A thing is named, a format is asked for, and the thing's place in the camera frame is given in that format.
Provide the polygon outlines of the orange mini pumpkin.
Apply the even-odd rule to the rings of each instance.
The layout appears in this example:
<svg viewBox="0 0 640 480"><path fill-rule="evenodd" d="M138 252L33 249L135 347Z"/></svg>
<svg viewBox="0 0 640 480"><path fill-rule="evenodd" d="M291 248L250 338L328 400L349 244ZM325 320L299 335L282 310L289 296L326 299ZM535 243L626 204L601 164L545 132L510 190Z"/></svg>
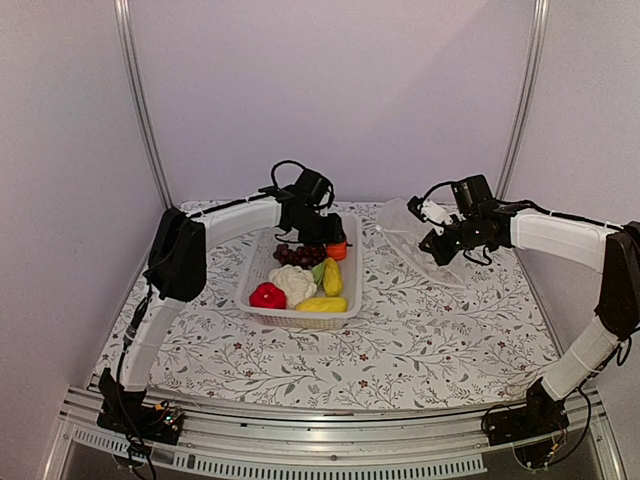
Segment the orange mini pumpkin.
<svg viewBox="0 0 640 480"><path fill-rule="evenodd" d="M346 241L326 246L327 256L336 262L345 260L348 256L348 243Z"/></svg>

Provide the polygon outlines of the white cauliflower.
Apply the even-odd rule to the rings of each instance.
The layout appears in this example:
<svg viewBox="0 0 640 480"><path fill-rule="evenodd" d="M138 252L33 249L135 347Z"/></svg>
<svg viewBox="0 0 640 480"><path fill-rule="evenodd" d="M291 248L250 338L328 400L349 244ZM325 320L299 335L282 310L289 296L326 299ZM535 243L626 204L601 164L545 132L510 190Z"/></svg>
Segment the white cauliflower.
<svg viewBox="0 0 640 480"><path fill-rule="evenodd" d="M293 305L313 297L317 291L313 274L299 266L285 265L273 269L268 280L283 290L287 302Z"/></svg>

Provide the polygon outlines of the white plastic mesh basket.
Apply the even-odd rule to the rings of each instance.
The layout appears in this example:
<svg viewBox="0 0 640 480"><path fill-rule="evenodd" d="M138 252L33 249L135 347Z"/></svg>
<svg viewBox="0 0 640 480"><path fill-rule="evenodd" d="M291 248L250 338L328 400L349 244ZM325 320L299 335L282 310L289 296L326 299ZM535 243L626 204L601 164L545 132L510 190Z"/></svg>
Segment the white plastic mesh basket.
<svg viewBox="0 0 640 480"><path fill-rule="evenodd" d="M274 257L280 244L273 229L259 232L240 274L235 304L266 325L339 329L362 306L362 228L354 214L342 216L346 257L326 258L311 269L283 265Z"/></svg>

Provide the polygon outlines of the clear zip top bag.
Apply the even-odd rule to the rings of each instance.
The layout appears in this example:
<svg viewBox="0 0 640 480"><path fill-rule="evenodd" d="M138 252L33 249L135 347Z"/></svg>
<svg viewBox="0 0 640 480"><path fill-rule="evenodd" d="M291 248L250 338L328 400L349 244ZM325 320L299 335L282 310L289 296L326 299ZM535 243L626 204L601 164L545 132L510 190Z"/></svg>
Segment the clear zip top bag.
<svg viewBox="0 0 640 480"><path fill-rule="evenodd" d="M465 266L460 260L438 266L432 255L419 249L420 242L433 227L421 223L409 212L407 200L395 198L384 203L377 213L376 229L401 259L429 282L454 288L466 286Z"/></svg>

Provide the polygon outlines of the red bell pepper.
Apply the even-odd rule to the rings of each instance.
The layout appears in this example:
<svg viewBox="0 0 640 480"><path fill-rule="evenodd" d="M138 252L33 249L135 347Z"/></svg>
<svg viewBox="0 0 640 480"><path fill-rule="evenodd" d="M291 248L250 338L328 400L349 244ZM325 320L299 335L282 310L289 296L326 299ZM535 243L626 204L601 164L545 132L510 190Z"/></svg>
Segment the red bell pepper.
<svg viewBox="0 0 640 480"><path fill-rule="evenodd" d="M287 298L283 290L271 282L256 287L249 296L249 305L254 308L286 309Z"/></svg>

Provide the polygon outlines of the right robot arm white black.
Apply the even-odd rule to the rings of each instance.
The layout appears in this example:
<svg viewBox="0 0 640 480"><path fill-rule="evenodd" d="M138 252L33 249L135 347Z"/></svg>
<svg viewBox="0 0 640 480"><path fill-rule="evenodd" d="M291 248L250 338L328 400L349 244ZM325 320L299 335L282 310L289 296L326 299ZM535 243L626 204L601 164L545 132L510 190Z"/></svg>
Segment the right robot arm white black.
<svg viewBox="0 0 640 480"><path fill-rule="evenodd" d="M529 199L504 200L483 175L436 184L412 198L409 211L431 230L420 243L437 265L474 250L515 251L545 300L569 304L548 313L582 313L564 328L563 352L527 390L517 427L537 436L556 409L596 377L639 330L639 225L590 219L544 208Z"/></svg>

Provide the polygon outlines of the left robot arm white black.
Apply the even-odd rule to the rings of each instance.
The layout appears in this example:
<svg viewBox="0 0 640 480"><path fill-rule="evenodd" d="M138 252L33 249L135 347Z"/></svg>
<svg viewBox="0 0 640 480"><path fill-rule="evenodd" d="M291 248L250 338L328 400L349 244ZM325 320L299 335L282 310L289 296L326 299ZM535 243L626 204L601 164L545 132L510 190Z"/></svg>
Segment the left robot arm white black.
<svg viewBox="0 0 640 480"><path fill-rule="evenodd" d="M136 400L146 394L148 375L162 341L182 308L204 289L207 253L217 245L253 231L295 231L306 244L345 240L341 218L329 212L332 182L302 168L290 185L272 182L249 197L187 214L172 207L161 218L143 273L146 293L123 335L117 367L99 380L102 396L112 402L111 419L128 434L148 426L148 412Z"/></svg>

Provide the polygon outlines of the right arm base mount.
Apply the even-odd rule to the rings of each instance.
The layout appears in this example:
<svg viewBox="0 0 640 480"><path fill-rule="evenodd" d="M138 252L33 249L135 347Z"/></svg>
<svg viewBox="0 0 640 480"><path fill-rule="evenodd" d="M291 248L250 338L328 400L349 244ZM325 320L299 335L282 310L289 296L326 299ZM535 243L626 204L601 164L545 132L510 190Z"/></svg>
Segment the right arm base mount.
<svg viewBox="0 0 640 480"><path fill-rule="evenodd" d="M529 469L552 463L568 426L565 401L554 400L539 383L528 389L523 406L491 407L481 419L481 430L491 446L527 440L515 448L514 456Z"/></svg>

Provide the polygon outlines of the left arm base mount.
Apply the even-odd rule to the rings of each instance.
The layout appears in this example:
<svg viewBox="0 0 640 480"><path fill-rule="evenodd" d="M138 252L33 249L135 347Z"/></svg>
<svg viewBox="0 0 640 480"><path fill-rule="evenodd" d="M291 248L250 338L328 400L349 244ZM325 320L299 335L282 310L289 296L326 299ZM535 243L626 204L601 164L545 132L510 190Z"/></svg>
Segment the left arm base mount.
<svg viewBox="0 0 640 480"><path fill-rule="evenodd" d="M121 434L139 433L143 440L177 445L184 422L184 411L164 400L155 406L143 404L146 392L127 392L116 382L110 368L98 381L103 402L97 425Z"/></svg>

